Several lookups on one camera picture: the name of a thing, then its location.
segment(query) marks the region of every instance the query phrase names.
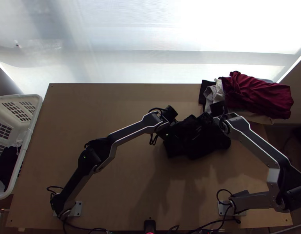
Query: white cloth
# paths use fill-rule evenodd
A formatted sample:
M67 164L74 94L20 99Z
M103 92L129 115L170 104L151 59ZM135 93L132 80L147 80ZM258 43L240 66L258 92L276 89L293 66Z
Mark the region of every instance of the white cloth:
M203 95L206 98L205 112L211 112L210 105L213 103L217 103L219 101L225 100L225 93L222 86L222 80L214 79L216 85L208 86L206 90L203 92ZM259 124L274 124L274 119L266 116L259 115L247 110L233 109L228 108L228 112L235 112L237 115L244 117L246 120L251 122L256 122Z

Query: metal mounting bracket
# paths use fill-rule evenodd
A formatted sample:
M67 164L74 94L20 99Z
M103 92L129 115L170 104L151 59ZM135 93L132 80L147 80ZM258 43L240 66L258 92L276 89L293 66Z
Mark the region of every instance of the metal mounting bracket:
M81 210L82 210L82 202L76 201L75 206L71 209L70 214L68 217L79 217L81 216Z
M220 204L220 203L218 202L218 203L217 203L217 209L218 209L218 211L219 211L219 215L220 215L220 216L224 216L224 214L225 214L225 212L226 212L226 210L227 210L228 207L229 207L229 205L222 205L222 204ZM247 211L244 211L244 212L239 213L239 214L234 214L234 208L231 207L231 208L228 210L228 212L227 212L226 215L227 215L227 216L246 216L246 215L247 215Z

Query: wall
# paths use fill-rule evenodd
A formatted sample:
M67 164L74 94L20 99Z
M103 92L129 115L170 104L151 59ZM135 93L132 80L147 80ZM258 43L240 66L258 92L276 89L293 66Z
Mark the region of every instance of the wall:
M289 85L294 105L291 107L291 117L287 120L277 120L276 123L301 124L301 61L281 81Z
M0 96L8 94L23 94L12 79L0 68Z

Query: black cable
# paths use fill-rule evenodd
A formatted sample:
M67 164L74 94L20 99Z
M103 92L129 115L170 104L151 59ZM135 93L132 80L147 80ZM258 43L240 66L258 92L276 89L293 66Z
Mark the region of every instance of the black cable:
M64 230L64 234L68 234L67 231L66 231L66 228L65 228L65 225L66 225L66 219L62 222L62 229Z
M60 188L60 189L64 189L63 187L56 186L56 185L47 187L46 190L49 191L49 192L51 192L51 193L50 193L50 199L52 199L53 196L56 194L56 192L55 192L54 190L51 190L50 188Z
M60 189L64 189L63 187L56 186L56 185L47 187L46 190L49 191L49 192L52 192L52 193L56 193L56 192L55 192L54 190L51 190L50 188L60 188Z
M66 221L66 219L65 219L65 220L62 220L62 222L63 222L63 228L64 228L64 233L65 233L65 234L67 233L66 230L65 230L65 225L71 226L71 227L73 227L73 228L75 228L75 229L78 229L78 230L89 231L89 234L90 234L91 232L94 232L94 231L109 232L107 229L101 228L101 227L96 227L96 228L93 228L93 229L89 229L89 228L83 228L83 227L74 226L74 225L72 225L71 223L68 223L68 222Z
M98 232L108 232L104 228L97 227L97 228L93 228L92 230L90 230L88 234L91 234L92 232L95 232L95 231L98 231Z
M171 227L171 228L166 232L166 234L169 234L171 231L173 231L173 229L175 229L174 231L177 231L179 227L180 227L179 224L178 224L178 225L175 225L175 226L173 226L173 227Z
M156 136L154 137L154 139L153 139L153 134L150 134L149 144L150 144L150 145L155 145L156 142L157 142L158 137L159 137L159 136L156 135Z
M46 190L49 191L49 192L51 192L51 194L50 194L51 199L52 199L52 196L56 195L56 192L54 190L52 190L51 188L64 189L63 187L55 186L55 185L47 187ZM92 233L92 232L95 232L95 231L102 231L102 232L110 233L107 229L101 228L101 227L96 227L96 228L93 228L93 229L89 229L89 228L83 228L83 227L74 226L71 223L67 222L67 218L68 217L66 217L64 220L61 220L62 221L62 228L64 230L64 234L67 234L66 225L71 226L71 227L73 227L75 229L89 231L89 234Z
M219 193L222 192L222 191L226 191L226 192L228 192L228 193L232 196L232 193L231 193L230 191L228 191L227 189L220 189L220 190L217 191L217 193L216 193L216 199L217 199L217 201L218 201L220 204L225 205L225 206L231 205L230 203L223 203L223 202L221 202L221 201L219 200Z
M160 115L162 115L162 111L165 111L166 109L155 107L155 108L150 109L148 111L148 113L152 112L153 110L159 110L160 111ZM155 137L153 137L153 134L150 134L149 144L150 145L156 145L158 137L159 137L158 135L156 135Z
M203 230L204 230L204 231L208 231L208 232L210 232L210 231L218 231L218 230L220 230L220 229L223 227L225 221L235 221L235 222L238 223L238 224L241 223L241 221L240 221L239 219L237 219L235 216L233 216L233 218L226 219L228 210L229 210L231 207L233 207L233 206L232 206L232 204L230 204L230 203L229 203L229 204L226 204L226 203L223 203L223 202L221 202L221 201L219 200L219 193L220 193L221 191L226 191L226 192L228 192L231 196L232 196L232 193L231 193L230 191L228 191L227 189L220 189L220 190L217 191L217 193L216 193L216 199L217 199L217 201L218 201L220 204L222 204L222 205L228 206L227 209L226 209L226 211L225 211L225 214L224 214L224 216L223 216L223 219L221 219L221 220L216 220L216 221L212 221L212 222L210 222L210 223L207 223L207 224L205 224L205 225L203 225L203 226L201 226L201 227L198 227L197 229L194 229L194 230L189 231L187 234L192 234L192 233L194 233L194 232L199 232L199 231L203 231ZM213 230L211 230L211 229L204 229L204 227L207 227L207 226L209 226L209 225L211 225L211 224L219 223L219 222L222 222L222 223L221 223L220 227L218 227L217 229L213 229Z

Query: pile of clothes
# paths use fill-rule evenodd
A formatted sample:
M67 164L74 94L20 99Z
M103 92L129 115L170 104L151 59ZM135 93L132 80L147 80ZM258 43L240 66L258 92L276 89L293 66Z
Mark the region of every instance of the pile of clothes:
M203 111L211 112L212 106L220 102L225 103L228 112L262 124L273 124L274 119L289 119L294 103L289 86L239 71L215 79L215 82L202 81L199 103L203 105Z

